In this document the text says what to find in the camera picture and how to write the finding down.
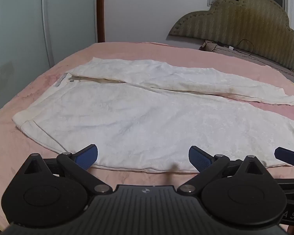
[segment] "blue gripper pad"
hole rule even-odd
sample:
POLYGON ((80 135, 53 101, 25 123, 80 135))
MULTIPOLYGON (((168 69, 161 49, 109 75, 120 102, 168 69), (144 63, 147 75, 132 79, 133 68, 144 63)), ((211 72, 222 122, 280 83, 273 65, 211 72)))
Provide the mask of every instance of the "blue gripper pad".
POLYGON ((278 147, 274 151, 274 156, 276 159, 294 166, 294 151, 278 147))
POLYGON ((207 154, 205 151, 196 146, 192 146, 189 149, 188 159, 199 172, 208 168, 215 161, 213 156, 207 154))
POLYGON ((98 149, 95 144, 78 151, 72 155, 72 160, 81 166, 84 170, 88 170, 98 158, 98 149))

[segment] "metal screw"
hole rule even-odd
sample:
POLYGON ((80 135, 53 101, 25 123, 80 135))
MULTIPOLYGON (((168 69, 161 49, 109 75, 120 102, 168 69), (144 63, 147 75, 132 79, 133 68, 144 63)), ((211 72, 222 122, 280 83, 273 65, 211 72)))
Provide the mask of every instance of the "metal screw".
POLYGON ((180 186, 180 190, 185 192, 185 193, 191 193, 193 191, 195 191, 195 186, 191 185, 191 184, 184 184, 180 186))
POLYGON ((95 186, 95 191, 98 193, 105 193, 109 191, 110 187, 106 184, 98 184, 95 186))

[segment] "upholstered headboard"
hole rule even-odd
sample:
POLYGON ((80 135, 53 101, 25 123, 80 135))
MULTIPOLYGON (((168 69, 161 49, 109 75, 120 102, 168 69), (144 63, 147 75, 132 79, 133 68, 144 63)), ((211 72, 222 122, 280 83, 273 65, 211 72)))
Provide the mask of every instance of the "upholstered headboard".
POLYGON ((169 35, 219 41, 294 71, 294 30, 274 0, 216 0, 180 18, 169 35))

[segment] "logo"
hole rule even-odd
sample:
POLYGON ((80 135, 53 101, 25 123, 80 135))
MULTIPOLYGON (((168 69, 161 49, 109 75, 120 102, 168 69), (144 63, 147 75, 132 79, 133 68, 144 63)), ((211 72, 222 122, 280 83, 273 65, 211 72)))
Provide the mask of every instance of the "logo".
POLYGON ((150 190, 149 190, 148 188, 145 188, 145 189, 142 190, 142 192, 143 192, 143 193, 149 193, 150 190))

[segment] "pink bedsheet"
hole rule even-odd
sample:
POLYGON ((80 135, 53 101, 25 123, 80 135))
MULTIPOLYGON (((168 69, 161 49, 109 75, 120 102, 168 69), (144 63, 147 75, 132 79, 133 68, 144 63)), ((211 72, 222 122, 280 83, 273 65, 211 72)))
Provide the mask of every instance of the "pink bedsheet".
MULTIPOLYGON (((260 66, 235 57, 224 56, 194 49, 176 48, 157 43, 98 43, 81 50, 51 68, 29 84, 0 110, 0 229, 8 222, 1 209, 1 197, 24 160, 31 153, 40 153, 44 158, 54 158, 56 153, 45 149, 20 132, 11 118, 26 109, 65 71, 89 62, 93 57, 102 59, 153 59, 174 66, 215 68, 225 73, 237 74, 253 80, 282 87, 286 94, 294 95, 294 84, 280 72, 269 66, 260 66)), ((251 103, 263 110, 270 110, 294 120, 294 107, 251 103)), ((269 168, 275 178, 294 178, 294 167, 269 168)), ((121 172, 91 168, 90 172, 111 185, 167 185, 179 186, 194 174, 148 174, 121 172)))

